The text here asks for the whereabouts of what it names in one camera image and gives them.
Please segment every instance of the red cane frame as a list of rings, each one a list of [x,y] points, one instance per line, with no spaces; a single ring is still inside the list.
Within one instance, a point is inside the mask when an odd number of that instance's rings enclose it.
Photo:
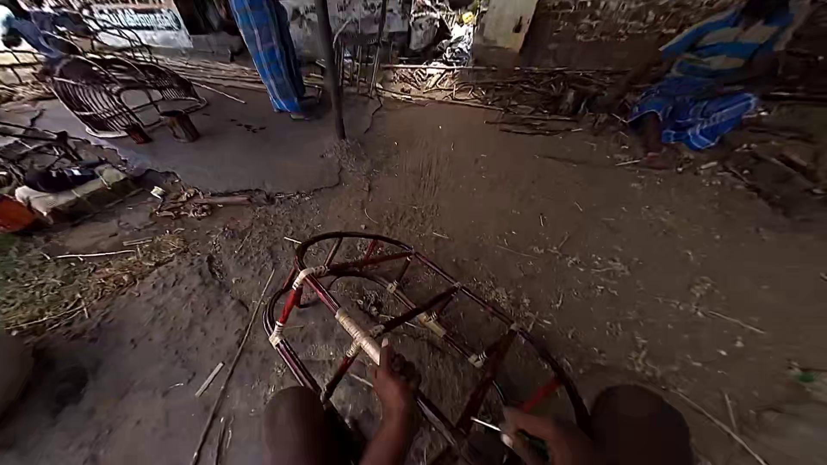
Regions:
[[[365,255],[356,261],[347,261],[341,263],[334,263],[339,248],[344,239],[367,239],[370,243],[367,247]],[[321,266],[307,267],[304,263],[304,255],[307,250],[320,242],[333,240],[333,244],[327,254],[327,258]],[[376,250],[380,249],[380,244],[387,244],[400,249],[400,252],[389,253],[379,256],[374,256]],[[379,273],[371,272],[369,267],[379,265],[381,263],[391,261],[402,261],[402,266],[396,273],[393,280],[388,280]],[[437,276],[440,276],[447,282],[447,288],[432,298],[428,299],[424,304],[416,305],[407,295],[401,290],[401,281],[405,276],[410,264],[417,261],[421,265],[426,266],[433,271]],[[395,299],[397,299],[404,307],[408,309],[398,317],[394,317],[384,324],[376,325],[374,328],[361,328],[347,311],[339,304],[335,297],[331,295],[328,288],[319,282],[319,279],[325,276],[334,276],[334,280],[340,277],[359,277],[367,279],[381,285],[388,291]],[[290,312],[300,304],[304,288],[309,287],[310,290],[321,300],[321,302],[333,313],[334,317],[339,321],[342,327],[354,338],[354,343],[347,351],[346,356],[342,360],[339,368],[331,380],[322,389],[310,374],[307,367],[299,360],[295,350],[290,346],[289,342],[284,338],[282,330],[287,323]],[[275,317],[275,306],[278,300],[287,294],[288,299],[284,303],[284,308],[278,319]],[[439,322],[439,315],[445,308],[459,295],[465,295],[473,302],[478,304],[483,310],[490,312],[497,319],[502,321],[509,329],[500,337],[495,343],[491,344],[483,353],[474,354],[463,342],[454,338],[451,334],[443,328]],[[323,402],[327,403],[337,385],[347,373],[352,363],[356,360],[359,352],[365,350],[368,358],[374,363],[379,361],[379,344],[376,339],[389,331],[398,328],[402,324],[408,323],[413,319],[417,319],[417,323],[423,327],[431,330],[438,338],[445,342],[448,346],[458,352],[463,358],[472,363],[475,367],[482,370],[483,376],[477,386],[472,390],[466,402],[465,408],[460,415],[460,419],[456,424],[451,421],[428,400],[421,392],[416,393],[417,404],[422,410],[423,415],[429,423],[434,426],[454,448],[456,453],[459,453],[466,460],[465,453],[462,452],[462,444],[471,429],[471,417],[476,416],[478,410],[482,406],[485,395],[489,388],[495,384],[495,377],[500,369],[500,365],[508,352],[511,343],[520,337],[528,343],[538,357],[550,366],[556,381],[558,381],[566,390],[568,398],[572,403],[577,424],[587,433],[590,434],[589,412],[586,409],[583,400],[577,392],[574,384],[571,382],[569,376],[563,371],[559,363],[552,357],[551,353],[524,328],[520,328],[502,309],[484,301],[480,296],[475,294],[472,290],[465,287],[462,283],[455,280],[448,275],[442,268],[427,259],[423,254],[416,252],[411,246],[390,237],[380,236],[378,234],[369,234],[365,232],[327,232],[309,240],[302,242],[296,248],[296,257],[294,267],[287,276],[281,290],[279,290],[267,305],[263,315],[265,331],[270,337],[270,342],[273,344],[275,350],[284,359],[284,362],[290,368],[290,371],[295,376],[296,380],[302,386],[306,386],[316,391]]]

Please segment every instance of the orange container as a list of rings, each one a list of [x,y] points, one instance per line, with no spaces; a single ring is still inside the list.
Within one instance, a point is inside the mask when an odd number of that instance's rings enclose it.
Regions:
[[[15,233],[35,221],[26,205],[8,195],[0,195],[0,233]]]

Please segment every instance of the dirt ground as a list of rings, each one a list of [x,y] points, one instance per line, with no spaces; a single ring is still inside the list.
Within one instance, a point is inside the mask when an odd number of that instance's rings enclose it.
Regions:
[[[827,367],[825,224],[787,219],[708,170],[616,167],[613,156],[631,150],[618,137],[499,132],[485,124],[491,116],[385,101],[341,152],[336,187],[200,220],[154,217],[156,201],[135,198],[52,236],[47,253],[100,252],[183,228],[189,249],[89,319],[37,341],[31,387],[2,422],[0,463],[188,462],[226,368],[203,396],[194,392],[232,360],[270,270],[274,283],[284,279],[294,250],[284,237],[336,230],[414,245],[530,326],[587,398],[619,382],[662,390],[686,416],[699,461],[754,463],[671,391],[728,424],[726,394],[739,431],[769,463],[824,463],[825,422],[809,421],[825,416],[789,370]],[[377,289],[340,288],[363,309],[398,311]],[[446,325],[472,347],[505,330],[464,309]],[[318,306],[291,317],[287,337],[321,380],[349,341]],[[456,418],[476,372],[419,329],[404,328],[394,343]],[[548,374],[525,347],[515,352],[498,381],[520,397]],[[354,370],[366,376],[364,365]],[[232,431],[223,463],[260,462],[264,404],[291,384],[256,320],[218,414]],[[367,429],[375,424],[375,400],[356,379],[334,402]],[[773,433],[791,412],[807,421]],[[495,402],[484,415],[497,420]],[[213,460],[218,430],[201,463]],[[409,462],[427,462],[440,445],[423,429]]]

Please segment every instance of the dry grass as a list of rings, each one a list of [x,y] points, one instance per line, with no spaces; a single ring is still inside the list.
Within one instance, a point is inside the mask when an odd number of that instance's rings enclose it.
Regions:
[[[177,234],[133,246],[134,254],[54,260],[37,240],[0,238],[0,320],[10,332],[43,333],[87,318],[95,303],[114,295],[186,250]]]

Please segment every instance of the cracked concrete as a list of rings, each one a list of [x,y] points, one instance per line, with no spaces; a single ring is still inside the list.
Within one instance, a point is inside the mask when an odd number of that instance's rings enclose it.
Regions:
[[[273,112],[266,93],[229,91],[246,103],[199,90],[209,105],[190,113],[201,133],[192,143],[176,141],[164,126],[153,127],[149,131],[153,141],[143,145],[129,137],[93,137],[58,100],[38,103],[45,111],[35,126],[67,131],[116,150],[136,168],[173,171],[184,182],[213,193],[250,189],[309,192],[338,184],[339,161],[329,150],[337,140],[332,112],[315,121],[294,122],[286,113]],[[364,133],[378,105],[366,98],[347,99],[344,106],[348,133]]]

